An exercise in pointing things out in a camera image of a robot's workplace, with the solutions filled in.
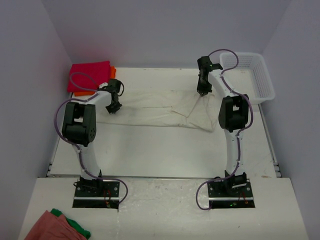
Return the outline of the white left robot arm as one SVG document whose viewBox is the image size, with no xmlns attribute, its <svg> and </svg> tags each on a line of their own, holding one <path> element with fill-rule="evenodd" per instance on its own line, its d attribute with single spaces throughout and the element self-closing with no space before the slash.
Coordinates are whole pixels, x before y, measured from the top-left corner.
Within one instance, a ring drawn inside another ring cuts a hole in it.
<svg viewBox="0 0 320 240">
<path fill-rule="evenodd" d="M 57 133 L 75 150 L 80 165 L 80 180 L 88 182 L 86 190 L 94 197 L 104 190 L 104 178 L 93 146 L 97 135 L 97 112 L 106 111 L 112 115 L 120 110 L 122 104 L 119 97 L 124 90 L 120 80 L 111 79 L 101 84 L 89 98 L 71 98 L 62 103 L 65 107 L 62 130 Z"/>
</svg>

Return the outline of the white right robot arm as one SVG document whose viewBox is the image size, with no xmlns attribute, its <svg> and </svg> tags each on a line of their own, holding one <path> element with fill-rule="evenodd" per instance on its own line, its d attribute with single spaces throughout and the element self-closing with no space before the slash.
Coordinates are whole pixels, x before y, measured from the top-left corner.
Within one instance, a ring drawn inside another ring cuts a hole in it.
<svg viewBox="0 0 320 240">
<path fill-rule="evenodd" d="M 209 56 L 197 60 L 198 83 L 197 92 L 204 97 L 215 88 L 221 98 L 218 123 L 223 129 L 226 139 L 227 163 L 225 177 L 217 180 L 227 196 L 233 197 L 247 184 L 242 161 L 243 130 L 249 120 L 248 96 L 238 93 L 225 77 L 227 72 L 219 63 L 213 64 Z"/>
</svg>

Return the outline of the white t shirt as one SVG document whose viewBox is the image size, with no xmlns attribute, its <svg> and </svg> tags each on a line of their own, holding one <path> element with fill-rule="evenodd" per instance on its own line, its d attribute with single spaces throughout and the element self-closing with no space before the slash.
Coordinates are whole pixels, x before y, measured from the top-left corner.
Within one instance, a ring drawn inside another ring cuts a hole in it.
<svg viewBox="0 0 320 240">
<path fill-rule="evenodd" d="M 98 123 L 180 127 L 212 133 L 218 121 L 217 99 L 212 93 L 201 97 L 193 90 L 130 90 L 119 102 L 122 107 L 115 114 L 107 110 L 97 112 Z"/>
</svg>

